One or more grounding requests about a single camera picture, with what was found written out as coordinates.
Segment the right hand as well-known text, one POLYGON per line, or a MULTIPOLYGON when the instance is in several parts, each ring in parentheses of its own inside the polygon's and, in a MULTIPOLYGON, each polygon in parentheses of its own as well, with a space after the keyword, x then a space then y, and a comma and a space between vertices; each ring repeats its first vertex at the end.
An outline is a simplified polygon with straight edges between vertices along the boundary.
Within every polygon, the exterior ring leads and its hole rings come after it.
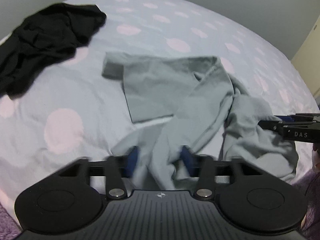
POLYGON ((312 146, 312 169, 314 172, 320 172, 320 144, 312 146))

